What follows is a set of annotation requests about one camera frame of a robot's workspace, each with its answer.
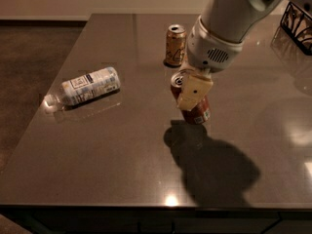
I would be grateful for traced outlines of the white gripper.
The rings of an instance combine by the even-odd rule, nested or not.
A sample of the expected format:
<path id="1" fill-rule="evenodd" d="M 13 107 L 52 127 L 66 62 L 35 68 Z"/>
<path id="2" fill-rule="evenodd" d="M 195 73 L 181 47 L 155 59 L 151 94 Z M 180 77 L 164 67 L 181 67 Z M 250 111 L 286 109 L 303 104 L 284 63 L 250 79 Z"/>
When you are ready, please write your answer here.
<path id="1" fill-rule="evenodd" d="M 211 73 L 223 71 L 232 64 L 243 49 L 242 43 L 217 38 L 198 17 L 187 39 L 187 59 L 191 66 Z M 214 82 L 211 77 L 188 74 L 177 98 L 180 110 L 191 111 L 208 94 Z"/>

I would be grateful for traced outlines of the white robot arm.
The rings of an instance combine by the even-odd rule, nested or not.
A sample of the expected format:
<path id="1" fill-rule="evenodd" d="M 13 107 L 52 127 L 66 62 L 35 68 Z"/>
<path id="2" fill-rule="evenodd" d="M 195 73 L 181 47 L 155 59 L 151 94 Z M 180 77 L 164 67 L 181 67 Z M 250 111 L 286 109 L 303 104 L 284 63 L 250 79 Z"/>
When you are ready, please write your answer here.
<path id="1" fill-rule="evenodd" d="M 211 75 L 226 69 L 237 57 L 246 36 L 282 0 L 210 0 L 187 39 L 187 61 L 194 69 L 183 80 L 177 99 L 181 110 L 192 110 L 209 92 Z M 309 12 L 312 0 L 289 0 Z"/>

